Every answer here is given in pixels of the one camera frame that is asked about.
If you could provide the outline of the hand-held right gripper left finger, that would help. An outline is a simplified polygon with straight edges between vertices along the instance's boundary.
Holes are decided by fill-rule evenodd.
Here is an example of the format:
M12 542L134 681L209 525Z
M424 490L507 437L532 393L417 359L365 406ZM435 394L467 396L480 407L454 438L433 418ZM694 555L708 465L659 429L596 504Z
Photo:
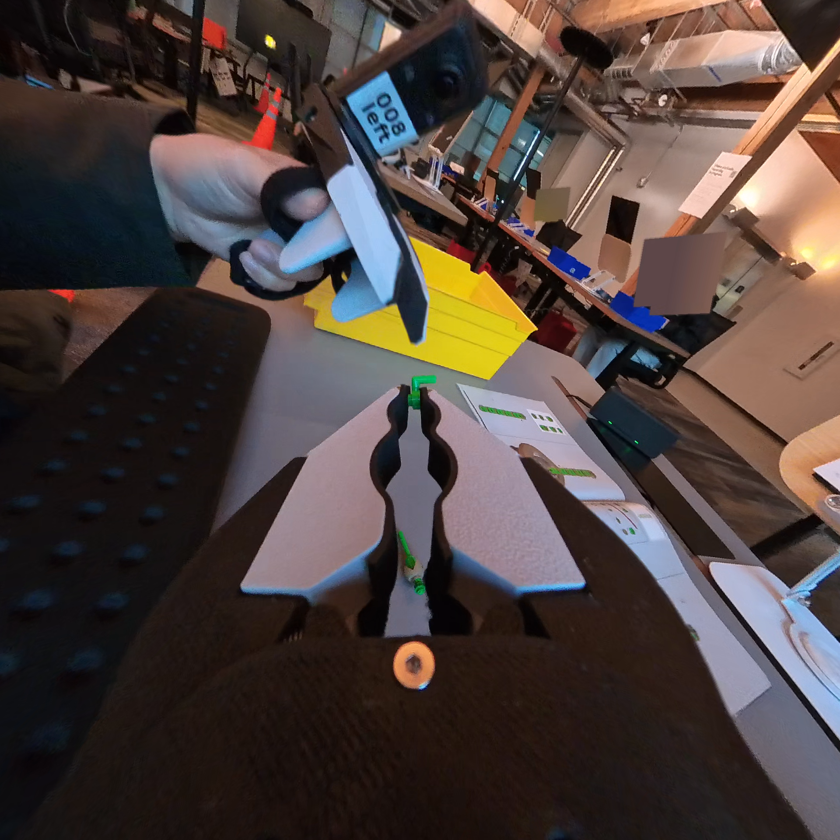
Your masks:
M382 636L398 572L389 484L402 461L407 387L367 406L310 451L240 583L339 612L351 631Z

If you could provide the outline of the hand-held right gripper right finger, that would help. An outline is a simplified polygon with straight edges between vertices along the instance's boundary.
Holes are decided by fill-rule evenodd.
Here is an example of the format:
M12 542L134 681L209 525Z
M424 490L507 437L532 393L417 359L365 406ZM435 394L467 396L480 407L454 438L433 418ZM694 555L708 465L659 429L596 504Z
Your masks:
M546 470L432 388L418 389L418 410L439 489L424 574L430 633L469 635L495 606L584 590L529 472Z

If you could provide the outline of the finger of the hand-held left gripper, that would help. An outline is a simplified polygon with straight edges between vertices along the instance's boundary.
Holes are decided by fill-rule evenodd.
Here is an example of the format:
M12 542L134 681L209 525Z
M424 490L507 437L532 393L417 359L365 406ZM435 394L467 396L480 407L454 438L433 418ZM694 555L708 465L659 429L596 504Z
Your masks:
M429 296L417 253L392 210L387 184L349 140L345 144L350 161L329 178L328 191L354 255L332 316L351 322L395 306L408 340L423 343Z

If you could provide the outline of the green rod with tan cap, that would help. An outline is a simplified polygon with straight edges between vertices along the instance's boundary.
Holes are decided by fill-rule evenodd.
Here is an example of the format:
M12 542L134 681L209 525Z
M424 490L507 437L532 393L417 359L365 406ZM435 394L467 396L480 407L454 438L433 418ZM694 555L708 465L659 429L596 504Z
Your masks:
M410 550L405 533L402 530L397 530L396 537L403 575L412 586L415 594L425 595L427 592L424 581L425 569Z

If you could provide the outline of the yellow plastic bin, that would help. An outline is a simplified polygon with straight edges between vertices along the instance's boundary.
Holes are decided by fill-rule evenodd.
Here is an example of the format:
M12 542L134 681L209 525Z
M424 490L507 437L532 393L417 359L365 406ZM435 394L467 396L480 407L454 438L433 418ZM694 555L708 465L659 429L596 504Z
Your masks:
M314 310L314 327L452 371L489 380L518 350L536 325L486 272L420 239L411 238L429 293L427 335L412 344L395 307L351 322L338 322L335 294L324 280L303 298Z

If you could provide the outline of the person's left forearm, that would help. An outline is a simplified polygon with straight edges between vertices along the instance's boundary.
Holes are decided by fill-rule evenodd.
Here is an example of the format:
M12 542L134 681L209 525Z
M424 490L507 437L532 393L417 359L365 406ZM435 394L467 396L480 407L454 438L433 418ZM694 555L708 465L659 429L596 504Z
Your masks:
M173 239L151 165L156 135L194 131L172 105L2 78L2 290L194 286L209 256Z

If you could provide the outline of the white desk lamp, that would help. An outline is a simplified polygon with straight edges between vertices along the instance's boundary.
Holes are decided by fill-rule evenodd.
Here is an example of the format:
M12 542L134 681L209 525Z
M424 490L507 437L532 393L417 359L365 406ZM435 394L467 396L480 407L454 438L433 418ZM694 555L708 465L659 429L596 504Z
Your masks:
M836 551L796 584L786 586L762 566L709 564L719 592L836 746L839 642L813 613L811 599L838 565Z

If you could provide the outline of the person's left hand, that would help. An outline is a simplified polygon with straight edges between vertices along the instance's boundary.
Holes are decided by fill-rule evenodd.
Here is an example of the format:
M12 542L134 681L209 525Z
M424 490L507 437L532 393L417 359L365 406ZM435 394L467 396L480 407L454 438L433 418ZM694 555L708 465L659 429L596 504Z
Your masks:
M156 135L150 164L161 210L173 239L212 256L270 294L296 294L320 280L321 263L298 272L282 270L287 237L268 234L261 195L268 182L280 195L270 215L306 223L330 205L317 171L282 154L211 134Z

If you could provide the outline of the white instruction booklet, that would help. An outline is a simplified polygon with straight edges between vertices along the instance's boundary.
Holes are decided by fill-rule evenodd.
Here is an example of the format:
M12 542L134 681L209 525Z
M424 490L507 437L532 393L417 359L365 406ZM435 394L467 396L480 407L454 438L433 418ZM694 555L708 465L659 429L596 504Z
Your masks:
M731 716L770 688L761 667L697 589L662 521L646 505L625 499L545 403L469 385L458 388L481 426L548 470L641 560L698 645Z

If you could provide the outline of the black pole with disc top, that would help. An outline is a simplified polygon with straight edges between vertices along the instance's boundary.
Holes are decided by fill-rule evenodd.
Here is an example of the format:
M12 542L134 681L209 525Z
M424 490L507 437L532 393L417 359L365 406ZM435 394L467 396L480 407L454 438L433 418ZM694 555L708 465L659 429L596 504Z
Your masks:
M480 266L482 265L484 252L492 240L492 236L498 229L500 223L508 217L508 210L512 207L512 198L519 186L522 174L530 167L536 151L539 149L546 132L548 132L551 122L559 113L564 103L565 96L572 87L574 79L577 77L580 69L583 66L588 66L589 68L595 70L603 70L608 68L613 62L612 51L606 46L606 44L594 34L583 30L582 28L574 26L564 28L560 32L560 42L565 52L574 58L574 63L555 97L551 110L542 122L539 133L534 139L532 145L528 148L528 152L523 157L519 168L514 172L514 175L509 182L507 192L504 193L503 200L499 205L492 222L487 228L486 235L476 250L476 257L470 266L475 272L478 272Z

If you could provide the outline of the black box with green lights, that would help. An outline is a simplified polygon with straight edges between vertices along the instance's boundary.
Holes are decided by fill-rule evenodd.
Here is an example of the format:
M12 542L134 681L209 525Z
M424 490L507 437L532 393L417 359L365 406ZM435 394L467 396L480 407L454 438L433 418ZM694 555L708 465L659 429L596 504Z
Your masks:
M591 420L647 459L655 459L680 440L677 430L657 419L619 387L613 386L587 410Z

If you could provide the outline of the blue plastic bin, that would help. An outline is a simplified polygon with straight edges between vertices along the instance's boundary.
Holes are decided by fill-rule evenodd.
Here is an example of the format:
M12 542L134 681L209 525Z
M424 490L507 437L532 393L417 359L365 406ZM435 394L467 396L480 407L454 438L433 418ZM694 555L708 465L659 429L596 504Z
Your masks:
M610 307L625 320L650 333L660 331L669 321L667 317L652 314L647 307L637 306L634 297L622 291L615 294Z
M560 247L552 247L548 261L556 269L576 280L585 280L592 275L592 268L580 262Z

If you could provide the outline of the black monitor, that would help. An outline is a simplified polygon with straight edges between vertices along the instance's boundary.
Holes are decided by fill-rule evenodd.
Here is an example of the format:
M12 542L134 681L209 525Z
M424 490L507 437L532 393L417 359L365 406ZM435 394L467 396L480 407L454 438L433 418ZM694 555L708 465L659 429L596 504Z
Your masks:
M633 243L640 204L622 196L613 195L606 219L605 234L628 245Z

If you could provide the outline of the round wooden table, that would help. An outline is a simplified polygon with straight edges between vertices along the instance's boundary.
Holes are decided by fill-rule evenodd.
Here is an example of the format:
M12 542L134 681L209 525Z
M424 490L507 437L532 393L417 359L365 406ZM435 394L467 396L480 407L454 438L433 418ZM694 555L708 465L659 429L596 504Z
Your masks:
M815 478L814 469L838 456L839 416L799 434L784 447L780 456L780 475L785 485L836 535L839 534L838 510L826 505L829 489Z

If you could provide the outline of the white wall notice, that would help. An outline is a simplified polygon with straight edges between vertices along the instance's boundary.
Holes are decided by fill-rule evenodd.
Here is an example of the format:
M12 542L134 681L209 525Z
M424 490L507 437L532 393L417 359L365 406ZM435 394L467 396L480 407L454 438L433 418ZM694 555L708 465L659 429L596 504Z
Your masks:
M748 154L720 152L679 206L679 212L697 218L704 217L750 161L751 155Z

